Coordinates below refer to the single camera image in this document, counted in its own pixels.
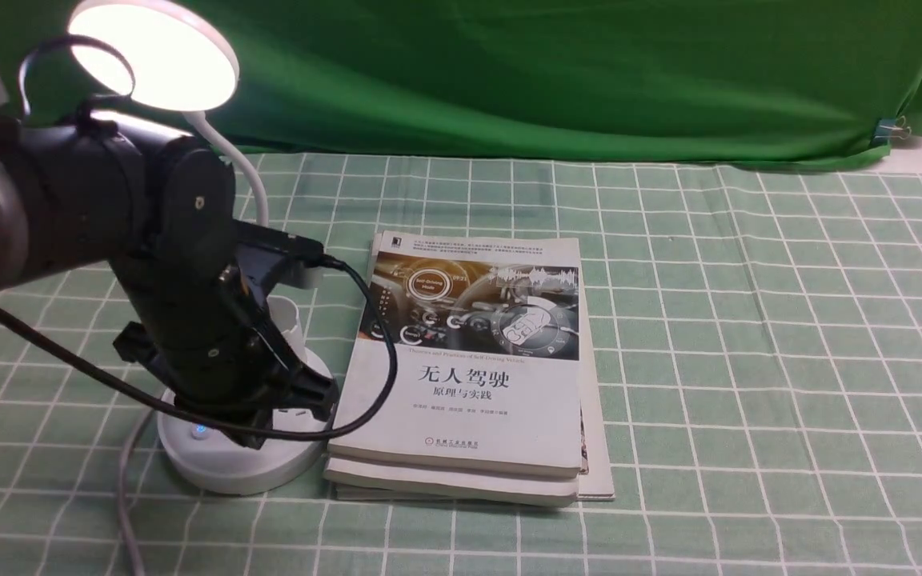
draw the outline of white lamp base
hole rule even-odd
[[[305,362],[315,371],[329,376],[321,358],[311,350]],[[173,391],[163,400],[173,402]],[[276,430],[320,431],[329,426],[311,417],[307,410],[275,411]],[[158,438],[173,466],[190,484],[209,492],[248,496],[287,484],[308,470],[323,452],[323,442],[268,440],[260,450],[235,445],[218,430],[204,429],[186,420],[165,414],[156,416]]]

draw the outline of green checkered tablecloth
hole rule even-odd
[[[132,462],[153,573],[922,574],[922,176],[296,154],[255,159],[272,225],[363,266],[382,227],[581,241],[615,502],[332,499],[319,468],[202,496]],[[253,208],[241,183],[238,211]],[[286,295],[343,374],[347,278]],[[0,294],[85,358],[133,318],[106,267]],[[118,446],[142,409],[0,328],[0,574],[123,574]]]

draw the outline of green curtain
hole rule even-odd
[[[12,94],[76,3],[0,0]],[[844,169],[888,153],[881,119],[922,134],[922,0],[183,4],[240,59],[210,118],[261,149]],[[41,120],[95,89],[66,56],[30,87]]]

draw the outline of stack of books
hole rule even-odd
[[[385,232],[334,426],[358,418],[399,358],[387,404],[329,444],[341,499],[613,499],[577,239]]]

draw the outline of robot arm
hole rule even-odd
[[[293,354],[266,305],[277,283],[308,287],[323,246],[237,222],[234,200],[233,170],[189,135],[0,115],[0,290],[106,260],[140,320],[114,347],[177,407],[263,430],[277,408],[328,420],[336,383]]]

